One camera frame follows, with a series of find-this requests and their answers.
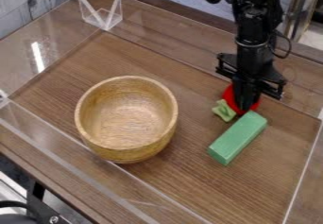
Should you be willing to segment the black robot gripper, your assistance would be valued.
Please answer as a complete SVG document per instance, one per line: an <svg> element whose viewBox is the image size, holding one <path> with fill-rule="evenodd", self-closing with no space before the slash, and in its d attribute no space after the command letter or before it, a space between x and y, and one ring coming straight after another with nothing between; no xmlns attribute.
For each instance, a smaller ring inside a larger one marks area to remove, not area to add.
<svg viewBox="0 0 323 224"><path fill-rule="evenodd" d="M259 103L261 94L275 99L283 96L287 79L274 67L274 58L287 56L275 54L275 44L275 39L261 43L237 40L238 53L218 54L217 72L233 80L235 103L243 111Z"/></svg>

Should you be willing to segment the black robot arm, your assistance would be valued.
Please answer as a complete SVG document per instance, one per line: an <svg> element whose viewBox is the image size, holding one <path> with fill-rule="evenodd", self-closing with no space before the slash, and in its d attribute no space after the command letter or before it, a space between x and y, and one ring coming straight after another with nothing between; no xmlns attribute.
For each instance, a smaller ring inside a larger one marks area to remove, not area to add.
<svg viewBox="0 0 323 224"><path fill-rule="evenodd" d="M206 0L218 4L221 0ZM281 99L287 79L274 67L277 38L283 37L278 25L283 22L281 0L225 0L233 6L238 33L235 54L219 53L217 72L233 80L234 102L249 111L262 94Z"/></svg>

